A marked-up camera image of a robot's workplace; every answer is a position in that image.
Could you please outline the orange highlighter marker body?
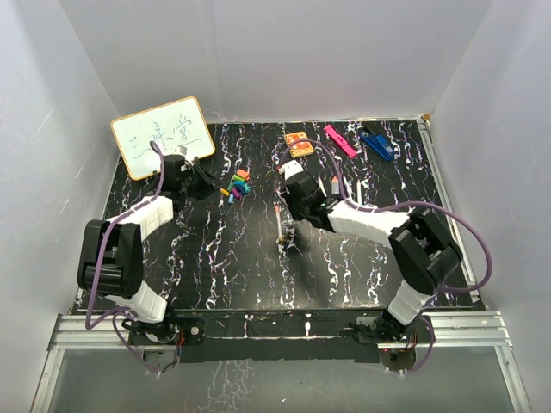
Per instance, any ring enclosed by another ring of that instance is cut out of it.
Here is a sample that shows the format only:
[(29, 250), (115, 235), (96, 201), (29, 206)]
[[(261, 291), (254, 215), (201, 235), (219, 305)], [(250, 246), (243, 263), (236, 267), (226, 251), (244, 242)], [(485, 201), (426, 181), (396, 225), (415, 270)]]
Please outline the orange highlighter marker body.
[(331, 193), (334, 195), (340, 194), (340, 184), (337, 176), (333, 176), (331, 179)]

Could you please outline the orange highlighter cap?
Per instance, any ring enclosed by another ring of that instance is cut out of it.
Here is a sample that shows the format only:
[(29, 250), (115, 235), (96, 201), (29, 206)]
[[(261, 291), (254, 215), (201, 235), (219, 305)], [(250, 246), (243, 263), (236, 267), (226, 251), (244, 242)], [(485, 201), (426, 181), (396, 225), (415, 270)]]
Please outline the orange highlighter cap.
[(236, 175), (245, 181), (249, 181), (251, 179), (251, 174), (247, 170), (238, 169)]

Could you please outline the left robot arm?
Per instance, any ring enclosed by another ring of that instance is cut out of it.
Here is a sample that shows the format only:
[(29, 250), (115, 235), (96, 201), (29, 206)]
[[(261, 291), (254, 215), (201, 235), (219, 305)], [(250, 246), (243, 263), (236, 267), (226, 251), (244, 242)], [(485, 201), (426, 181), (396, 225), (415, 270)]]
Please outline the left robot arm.
[(166, 315), (166, 299), (145, 281), (142, 243), (172, 221), (187, 199), (204, 200), (220, 185), (197, 158), (168, 155), (163, 166), (153, 175), (156, 187), (142, 200), (116, 217), (93, 219), (85, 226), (77, 283), (89, 293), (90, 307), (96, 296), (103, 296), (148, 323), (157, 342), (167, 343), (176, 337), (178, 323)]

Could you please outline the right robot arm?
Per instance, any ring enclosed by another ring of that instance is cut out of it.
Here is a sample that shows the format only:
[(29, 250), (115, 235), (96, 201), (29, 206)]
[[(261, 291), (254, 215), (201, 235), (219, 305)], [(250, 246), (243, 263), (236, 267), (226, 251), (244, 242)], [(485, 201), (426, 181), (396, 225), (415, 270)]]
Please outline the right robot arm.
[(449, 230), (428, 208), (409, 213), (362, 211), (342, 196), (327, 196), (297, 162), (277, 168), (281, 192), (293, 219), (333, 233), (366, 238), (390, 248), (402, 275), (401, 284), (382, 315), (368, 328), (396, 342), (415, 329), (424, 305), (437, 294), (463, 258)]

